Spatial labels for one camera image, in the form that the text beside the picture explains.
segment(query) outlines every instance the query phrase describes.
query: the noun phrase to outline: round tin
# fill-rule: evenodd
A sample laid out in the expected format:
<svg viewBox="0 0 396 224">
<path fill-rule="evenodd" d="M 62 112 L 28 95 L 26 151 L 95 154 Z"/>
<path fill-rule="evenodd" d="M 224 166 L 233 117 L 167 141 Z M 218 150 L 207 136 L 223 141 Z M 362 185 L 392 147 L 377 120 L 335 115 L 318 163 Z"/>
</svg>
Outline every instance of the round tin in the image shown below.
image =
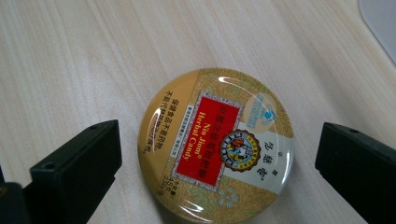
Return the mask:
<svg viewBox="0 0 396 224">
<path fill-rule="evenodd" d="M 199 69 L 151 101 L 138 136 L 148 188 L 169 210 L 197 223 L 238 223 L 282 191 L 293 158 L 290 119 L 258 80 Z"/>
</svg>

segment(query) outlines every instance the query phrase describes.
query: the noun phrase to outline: tin lid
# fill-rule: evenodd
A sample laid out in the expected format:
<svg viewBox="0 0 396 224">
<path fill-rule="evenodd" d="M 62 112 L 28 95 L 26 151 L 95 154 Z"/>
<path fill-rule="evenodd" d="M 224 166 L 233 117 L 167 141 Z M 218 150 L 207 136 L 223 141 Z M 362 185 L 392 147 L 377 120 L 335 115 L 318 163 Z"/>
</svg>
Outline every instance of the tin lid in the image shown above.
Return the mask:
<svg viewBox="0 0 396 224">
<path fill-rule="evenodd" d="M 238 223 L 282 191 L 294 141 L 267 87 L 241 72 L 205 68 L 158 92 L 137 147 L 148 188 L 165 207 L 197 223 Z"/>
</svg>

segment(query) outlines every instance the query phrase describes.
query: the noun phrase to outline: red label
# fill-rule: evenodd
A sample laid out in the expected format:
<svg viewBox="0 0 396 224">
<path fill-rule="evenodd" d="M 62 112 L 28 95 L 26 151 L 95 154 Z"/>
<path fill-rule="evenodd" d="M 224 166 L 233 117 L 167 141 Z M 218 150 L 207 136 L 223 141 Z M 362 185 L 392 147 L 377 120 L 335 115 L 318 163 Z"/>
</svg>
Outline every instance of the red label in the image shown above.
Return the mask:
<svg viewBox="0 0 396 224">
<path fill-rule="evenodd" d="M 222 165 L 219 145 L 223 137 L 233 130 L 238 113 L 238 107 L 203 97 L 177 173 L 215 186 Z"/>
</svg>

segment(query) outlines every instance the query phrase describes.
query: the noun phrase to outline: circular emblem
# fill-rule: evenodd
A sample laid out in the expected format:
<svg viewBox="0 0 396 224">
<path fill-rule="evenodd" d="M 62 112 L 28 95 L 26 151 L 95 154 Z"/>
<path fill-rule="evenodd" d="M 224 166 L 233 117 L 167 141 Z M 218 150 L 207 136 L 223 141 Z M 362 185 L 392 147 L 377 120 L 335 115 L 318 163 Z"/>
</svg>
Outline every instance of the circular emblem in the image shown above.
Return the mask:
<svg viewBox="0 0 396 224">
<path fill-rule="evenodd" d="M 244 172 L 257 165 L 261 150 L 253 133 L 237 129 L 224 137 L 219 153 L 226 167 Z"/>
</svg>

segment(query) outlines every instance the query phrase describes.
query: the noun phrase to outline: wood grain surface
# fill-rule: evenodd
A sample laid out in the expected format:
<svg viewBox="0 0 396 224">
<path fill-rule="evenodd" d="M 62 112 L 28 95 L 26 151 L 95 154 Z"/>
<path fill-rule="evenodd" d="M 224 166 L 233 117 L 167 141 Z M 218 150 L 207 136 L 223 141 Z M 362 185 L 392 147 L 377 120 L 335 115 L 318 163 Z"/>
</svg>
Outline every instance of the wood grain surface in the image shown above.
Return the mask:
<svg viewBox="0 0 396 224">
<path fill-rule="evenodd" d="M 0 0 L 6 181 L 26 186 L 29 168 L 51 151 L 118 119 L 123 165 L 90 223 L 184 223 L 145 187 L 136 139 L 156 92 L 203 67 L 257 78 L 295 131 L 288 185 L 246 223 L 364 223 L 314 167 L 324 121 L 396 147 L 395 64 L 357 0 Z"/>
</svg>

